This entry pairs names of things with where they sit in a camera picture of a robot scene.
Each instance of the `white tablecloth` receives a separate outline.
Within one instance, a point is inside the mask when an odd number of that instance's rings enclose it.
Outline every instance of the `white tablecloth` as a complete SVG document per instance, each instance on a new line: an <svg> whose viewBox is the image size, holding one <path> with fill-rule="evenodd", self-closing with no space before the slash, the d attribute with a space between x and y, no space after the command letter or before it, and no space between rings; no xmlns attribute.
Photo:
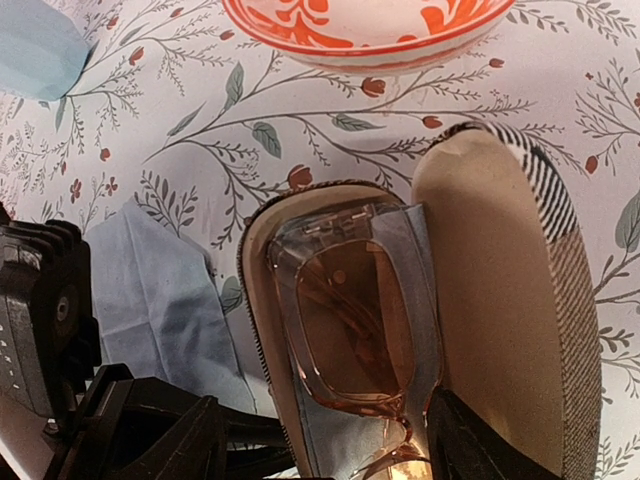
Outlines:
<svg viewBox="0 0 640 480"><path fill-rule="evenodd" d="M218 0L52 3L94 53L62 101L0 97L0 199L18 218L86 231L135 195L207 248L228 305L240 303L244 221L277 192L350 177L406 197L430 140L465 119L536 137L569 186L593 273L605 400L597 478L640 478L637 0L519 0L468 55L364 80L251 41ZM229 322L259 409L272 413L243 309Z"/></svg>

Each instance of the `branch print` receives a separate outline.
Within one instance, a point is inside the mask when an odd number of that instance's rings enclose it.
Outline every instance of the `branch print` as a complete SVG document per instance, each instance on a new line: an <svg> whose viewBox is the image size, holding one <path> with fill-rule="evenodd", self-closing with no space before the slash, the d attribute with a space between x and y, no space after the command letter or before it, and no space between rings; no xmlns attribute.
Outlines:
<svg viewBox="0 0 640 480"><path fill-rule="evenodd" d="M7 175L15 174L22 183L22 193L44 191L49 145L46 140L36 143L34 133L33 125L25 122L22 128L7 135L6 139L2 138L4 145L0 142L0 151L2 146L5 150L2 170Z"/></svg>
<svg viewBox="0 0 640 480"><path fill-rule="evenodd" d="M637 275L632 267L640 259L640 192L622 209L614 239L620 252L609 255L604 264L600 281L593 289L596 305L628 306L640 315L640 289L634 288L634 283L628 280L632 275ZM635 340L636 334L626 328L614 329L606 326L600 329L603 367L624 372L627 379L625 393L631 398L639 399L640 350L635 345ZM611 398L605 401L613 403Z"/></svg>
<svg viewBox="0 0 640 480"><path fill-rule="evenodd" d="M56 131L68 132L64 140L46 152L58 157L47 171L50 178L70 158L83 154L89 142L101 151L105 131L118 132L123 115L138 118L137 100L143 95L138 77L148 68L146 59L151 53L161 53L157 78L169 79L181 96L185 95L186 67L197 64L218 68L231 62L217 53L219 43L228 40L212 21L221 8L219 2L201 0L189 7L181 5L177 0L151 0L125 21L121 18L124 2L120 0L105 12L85 17L84 35L93 46L83 78L91 77L98 69L108 69L109 73L93 85L81 79L57 105L41 102L51 112ZM18 110L18 105L9 105L5 118L12 118ZM95 114L97 124L87 128L89 112ZM86 138L86 131L92 132L92 138Z"/></svg>
<svg viewBox="0 0 640 480"><path fill-rule="evenodd" d="M608 68L595 75L587 73L592 87L586 93L578 93L576 110L582 133L596 140L603 140L604 149L594 153L589 161L597 166L604 162L615 174L615 157L623 149L623 142L640 140L640 91L634 91L627 69L616 59Z"/></svg>
<svg viewBox="0 0 640 480"><path fill-rule="evenodd" d="M101 177L91 177L91 190L88 193L89 201L85 202L85 206L80 209L79 212L79 227L84 235L89 226L97 218L100 210L100 203L104 202L107 197L113 196L113 193L118 189L118 185L115 183L115 177L111 177L107 180L106 173L103 173ZM69 188L71 193L71 203L80 203L83 199L87 198L86 188L83 188L83 184L79 179L75 179Z"/></svg>
<svg viewBox="0 0 640 480"><path fill-rule="evenodd" d="M554 33L569 33L568 19L558 20L554 14L543 11L563 3L570 4L575 9L575 17L580 23L616 46L620 43L621 36L637 38L637 26L629 18L633 14L625 16L612 2L606 0L518 0L507 14L507 20L516 24L535 25L540 30Z"/></svg>
<svg viewBox="0 0 640 480"><path fill-rule="evenodd" d="M165 145L152 154L146 162L152 161L161 153L192 145L200 148L218 164L225 176L224 195L230 204L225 212L227 223L221 227L221 233L212 242L212 246L222 248L233 241L234 234L244 226L245 215L241 213L242 204L251 202L255 208L272 195L282 191L283 182L267 185L258 182L256 166L261 161L281 159L287 152L286 145L280 140L279 130L296 129L306 138L309 155L324 167L331 165L332 157L351 159L356 164L367 166L372 180L386 188L396 188L410 183L410 165L422 156L435 136L435 130L445 122L465 119L501 119L528 112L534 105L526 99L512 99L510 95L498 91L492 92L492 101L482 101L474 84L488 81L496 71L504 67L500 59L485 60L477 57L480 65L470 71L442 73L438 68L414 75L394 94L387 93L387 83L379 78L365 78L360 85L353 79L337 74L327 74L316 70L302 70L289 76L279 72L280 54L271 53L270 60L262 75L254 83L246 78L245 66L236 63L228 73L225 91L226 99L220 110L211 119L204 117L202 107L183 118L168 132ZM286 92L286 88L307 82L326 82L342 91L346 98L375 99L373 105L361 108L340 110L283 111L279 113L261 113L259 115L240 115L231 112L250 111L240 107L254 98L269 94ZM429 110L424 108L404 108L405 100L412 95L435 95L447 97L452 105L459 102L460 109ZM412 136L393 140L386 145L362 148L356 146L357 138L363 132L379 130L383 132L390 119L407 119L419 122L424 129L422 137ZM245 142L239 145L226 145L223 138L230 129L247 131ZM524 129L536 137L550 157L560 163L566 163L576 170L580 165L565 149L564 145L551 140L550 136L561 136L563 129L551 124L525 124Z"/></svg>

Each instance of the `blue fabric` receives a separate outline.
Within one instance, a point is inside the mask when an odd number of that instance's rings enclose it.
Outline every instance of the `blue fabric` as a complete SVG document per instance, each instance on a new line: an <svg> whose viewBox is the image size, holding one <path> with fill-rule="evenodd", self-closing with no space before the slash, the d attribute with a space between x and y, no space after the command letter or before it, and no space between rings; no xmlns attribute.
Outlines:
<svg viewBox="0 0 640 480"><path fill-rule="evenodd" d="M104 363L255 412L203 254L133 201L86 240Z"/></svg>

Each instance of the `striped case trim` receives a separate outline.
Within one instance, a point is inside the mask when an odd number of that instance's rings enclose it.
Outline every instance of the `striped case trim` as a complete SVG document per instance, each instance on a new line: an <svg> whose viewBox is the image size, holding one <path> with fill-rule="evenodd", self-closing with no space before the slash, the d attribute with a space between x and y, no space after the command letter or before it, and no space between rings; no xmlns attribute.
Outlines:
<svg viewBox="0 0 640 480"><path fill-rule="evenodd" d="M465 130L483 130L495 135L518 159L533 189L547 243L577 227L578 220L569 193L558 171L544 150L522 132L499 123L464 122L440 135L430 148Z"/></svg>

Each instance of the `bowl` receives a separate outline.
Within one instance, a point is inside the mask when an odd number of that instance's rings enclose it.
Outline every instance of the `bowl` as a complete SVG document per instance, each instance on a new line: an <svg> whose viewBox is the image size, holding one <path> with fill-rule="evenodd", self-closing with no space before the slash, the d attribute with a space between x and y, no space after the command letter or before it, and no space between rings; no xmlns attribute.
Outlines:
<svg viewBox="0 0 640 480"><path fill-rule="evenodd" d="M464 53L515 0L223 0L249 36L314 68L404 73Z"/></svg>

